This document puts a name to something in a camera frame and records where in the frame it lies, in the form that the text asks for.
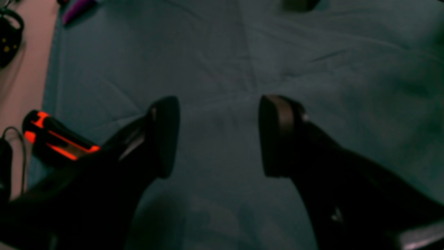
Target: orange stripe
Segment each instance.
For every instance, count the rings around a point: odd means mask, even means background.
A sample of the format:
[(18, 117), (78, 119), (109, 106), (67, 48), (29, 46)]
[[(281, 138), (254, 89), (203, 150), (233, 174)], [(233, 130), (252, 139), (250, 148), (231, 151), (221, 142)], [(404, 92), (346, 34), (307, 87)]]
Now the orange stripe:
[(37, 121), (31, 121), (32, 124), (36, 125), (39, 128), (43, 128), (43, 121), (45, 118), (47, 118), (49, 115), (45, 112), (38, 112), (37, 115), (40, 117)]
[(31, 132), (31, 131), (26, 131), (25, 132), (25, 138), (30, 141), (32, 144), (35, 143), (36, 141), (36, 133)]
[(59, 152), (60, 154), (66, 156), (67, 158), (69, 158), (69, 159), (71, 159), (71, 160), (73, 160), (73, 161), (76, 161), (76, 160), (77, 160), (77, 156), (75, 156), (75, 155), (73, 155), (73, 154), (71, 154), (71, 153), (68, 153), (68, 152), (66, 152), (65, 150), (61, 149), (61, 148), (58, 148), (58, 147), (56, 147), (56, 146), (53, 146), (53, 145), (51, 145), (51, 144), (49, 144), (49, 143), (47, 143), (46, 145), (48, 145), (48, 146), (49, 146), (50, 148), (52, 148), (53, 150)]
[(52, 132), (52, 131), (50, 131), (50, 130), (48, 130), (48, 132), (49, 132), (50, 134), (52, 134), (52, 135), (54, 135), (54, 136), (60, 138), (61, 140), (63, 140), (63, 141), (65, 141), (65, 142), (69, 143), (69, 144), (72, 144), (72, 145), (78, 147), (79, 149), (81, 149), (81, 150), (83, 150), (83, 151), (85, 151), (85, 152), (87, 152), (87, 153), (92, 153), (92, 152), (95, 152), (95, 151), (97, 151), (97, 150), (100, 149), (99, 146), (92, 146), (90, 149), (86, 149), (86, 148), (84, 148), (84, 147), (82, 147), (82, 146), (80, 146), (80, 145), (78, 145), (78, 144), (76, 144), (76, 143), (74, 143), (74, 142), (72, 142), (72, 141), (70, 141), (70, 140), (68, 140), (68, 139), (66, 139), (66, 138), (64, 138), (64, 137), (62, 137), (62, 136), (60, 136), (60, 135), (58, 135), (58, 134), (56, 134), (55, 132)]

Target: purple object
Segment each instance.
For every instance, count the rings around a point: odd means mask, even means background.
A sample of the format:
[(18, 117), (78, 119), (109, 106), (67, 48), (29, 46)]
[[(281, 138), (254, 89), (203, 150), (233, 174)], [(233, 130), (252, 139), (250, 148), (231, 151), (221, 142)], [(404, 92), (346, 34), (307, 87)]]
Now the purple object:
[(63, 15), (63, 24), (71, 22), (76, 17), (82, 15), (87, 10), (98, 4), (96, 0), (78, 0), (66, 13)]

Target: cable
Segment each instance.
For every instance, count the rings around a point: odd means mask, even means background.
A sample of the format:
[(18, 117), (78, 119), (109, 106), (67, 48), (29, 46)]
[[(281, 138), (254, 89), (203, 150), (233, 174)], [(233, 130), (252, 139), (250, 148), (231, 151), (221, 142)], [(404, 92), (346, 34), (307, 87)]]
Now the cable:
[(23, 136), (22, 133), (16, 128), (16, 127), (7, 127), (4, 131), (3, 131), (3, 136), (2, 138), (5, 137), (6, 132), (8, 130), (14, 130), (17, 135), (19, 136), (19, 139), (22, 143), (22, 151), (23, 151), (23, 166), (22, 166), (22, 186), (21, 186), (21, 191), (20, 194), (23, 195), (23, 193), (25, 192), (25, 171), (26, 171), (26, 147), (25, 147), (25, 142), (23, 140)]
[(4, 5), (3, 8), (7, 8), (11, 3), (12, 3), (12, 1), (11, 1), (11, 0), (8, 0), (8, 1), (6, 2), (6, 4)]

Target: blue bed sheet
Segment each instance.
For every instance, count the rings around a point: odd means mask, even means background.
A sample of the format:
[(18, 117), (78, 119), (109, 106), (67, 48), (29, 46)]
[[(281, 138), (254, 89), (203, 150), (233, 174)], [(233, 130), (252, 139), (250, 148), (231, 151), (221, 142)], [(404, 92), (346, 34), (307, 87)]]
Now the blue bed sheet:
[[(43, 110), (99, 144), (176, 95), (170, 179), (144, 194), (127, 249), (317, 249), (302, 200), (262, 171), (258, 102), (298, 100), (344, 147), (444, 202), (444, 4), (108, 0), (57, 21)], [(36, 159), (29, 185), (48, 173)]]

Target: floor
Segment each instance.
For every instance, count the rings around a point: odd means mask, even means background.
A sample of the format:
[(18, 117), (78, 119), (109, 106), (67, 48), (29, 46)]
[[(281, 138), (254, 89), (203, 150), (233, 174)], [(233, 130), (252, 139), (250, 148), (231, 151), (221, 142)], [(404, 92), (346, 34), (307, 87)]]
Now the floor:
[[(59, 6), (56, 0), (21, 0), (11, 9), (24, 22), (24, 38), (20, 51), (6, 68), (0, 70), (0, 131), (8, 126), (21, 130), (26, 114), (40, 109), (48, 67), (54, 23)], [(20, 194), (22, 148), (14, 132), (7, 134), (13, 146), (12, 199)], [(31, 145), (26, 143), (29, 161)], [(0, 250), (11, 249), (0, 245)]]

